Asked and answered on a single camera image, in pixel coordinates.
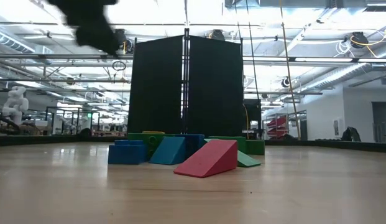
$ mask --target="blue ramp block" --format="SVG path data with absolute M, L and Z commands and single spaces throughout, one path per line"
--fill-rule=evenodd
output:
M 126 146 L 126 145 L 136 146 L 136 145 L 144 144 L 144 142 L 142 140 L 115 140 L 114 144 L 116 146 Z
M 108 152 L 108 164 L 130 164 L 139 165 L 145 162 L 147 156 L 147 146 L 125 145 L 110 146 Z
M 151 157 L 150 163 L 174 165 L 185 161 L 186 141 L 184 137 L 164 137 Z
M 185 137 L 186 138 L 186 157 L 185 159 L 190 158 L 196 151 L 201 149 L 204 146 L 205 136 L 203 134 L 177 134 L 176 137 Z

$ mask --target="rope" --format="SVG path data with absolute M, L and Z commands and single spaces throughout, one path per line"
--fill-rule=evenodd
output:
M 288 81 L 290 82 L 290 91 L 291 91 L 291 96 L 292 96 L 293 111 L 295 113 L 296 128 L 298 130 L 298 139 L 300 140 L 300 128 L 299 128 L 299 122 L 298 122 L 298 113 L 296 112 L 296 103 L 295 103 L 295 98 L 293 97 L 290 62 L 288 61 L 288 47 L 287 47 L 287 37 L 285 34 L 284 14 L 282 11 L 282 0 L 278 0 L 278 2 L 280 3 L 280 10 L 281 10 L 282 32 L 284 34 L 285 58 L 287 59 L 287 68 L 288 68 Z

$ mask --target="cable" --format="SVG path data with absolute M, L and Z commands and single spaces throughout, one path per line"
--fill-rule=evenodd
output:
M 247 4 L 247 15 L 249 17 L 249 8 L 248 8 L 248 0 L 245 0 Z M 259 98 L 259 90 L 257 88 L 257 79 L 256 79 L 256 68 L 255 68 L 255 56 L 254 56 L 254 43 L 252 42 L 252 31 L 250 29 L 250 19 L 248 19 L 248 27 L 249 27 L 249 37 L 250 37 L 250 48 L 252 51 L 252 63 L 254 65 L 254 77 L 255 77 L 255 87 L 256 87 L 256 95 L 257 95 L 257 102 L 260 104 L 260 98 Z
M 245 109 L 245 114 L 247 115 L 247 139 L 249 139 L 249 134 L 248 134 L 248 131 L 249 131 L 249 118 L 248 118 L 248 111 L 247 111 L 247 108 L 245 107 L 245 104 L 242 104 L 244 106 L 244 109 Z
M 378 56 L 371 50 L 371 48 L 369 48 L 369 46 L 366 46 L 366 47 L 368 48 L 369 52 L 371 52 L 371 54 L 372 54 L 375 58 L 378 57 Z
M 382 40 L 378 41 L 378 42 L 375 42 L 375 43 L 372 43 L 372 44 L 364 44 L 364 43 L 360 43 L 360 42 L 356 42 L 353 40 L 353 37 L 354 36 L 351 36 L 350 37 L 350 41 L 355 43 L 355 44 L 359 44 L 359 45 L 362 45 L 362 46 L 372 46 L 372 45 L 375 45 L 375 44 L 379 44 L 379 43 L 382 43 L 385 39 L 386 39 L 386 31 L 385 31 L 385 35 L 384 37 L 382 38 Z
M 234 0 L 234 8 L 236 10 L 236 15 L 237 15 L 237 1 Z M 240 35 L 240 40 L 241 40 L 241 30 L 240 30 L 240 22 L 238 21 L 238 18 L 237 18 L 237 27 L 238 27 L 238 33 Z
M 287 59 L 287 69 L 288 69 L 288 81 L 290 82 L 290 91 L 291 91 L 291 96 L 292 96 L 293 110 L 295 112 L 296 128 L 298 130 L 298 140 L 300 140 L 300 129 L 299 129 L 299 122 L 298 122 L 298 113 L 296 112 L 296 103 L 295 103 L 295 98 L 293 97 L 293 88 L 292 88 L 292 82 L 291 82 L 290 62 L 288 60 L 288 47 L 287 47 L 287 41 L 286 41 L 287 37 L 285 35 L 285 24 L 284 24 L 284 14 L 283 14 L 283 11 L 282 11 L 282 0 L 278 0 L 278 3 L 280 3 L 280 10 L 281 10 L 282 32 L 284 34 L 285 58 Z

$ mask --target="green ramp block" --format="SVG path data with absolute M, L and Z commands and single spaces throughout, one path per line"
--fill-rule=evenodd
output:
M 153 134 L 153 133 L 129 133 L 128 140 L 142 140 L 147 145 L 147 160 L 154 155 L 163 137 L 175 137 L 174 134 Z
M 262 163 L 247 154 L 238 151 L 238 165 L 239 167 L 254 167 L 260 166 Z
M 210 142 L 211 140 L 219 140 L 219 139 L 204 139 L 205 143 Z
M 260 155 L 265 154 L 265 141 L 260 140 L 247 140 L 247 152 L 248 155 Z
M 211 136 L 211 139 L 220 139 L 220 140 L 237 140 L 238 150 L 247 153 L 247 144 L 245 137 L 225 137 L 225 136 Z

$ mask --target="black partition panel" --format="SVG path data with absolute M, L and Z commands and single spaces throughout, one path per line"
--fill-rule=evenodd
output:
M 182 40 L 178 36 L 136 45 L 128 133 L 180 133 Z
M 243 99 L 241 45 L 190 37 L 188 133 L 240 136 Z

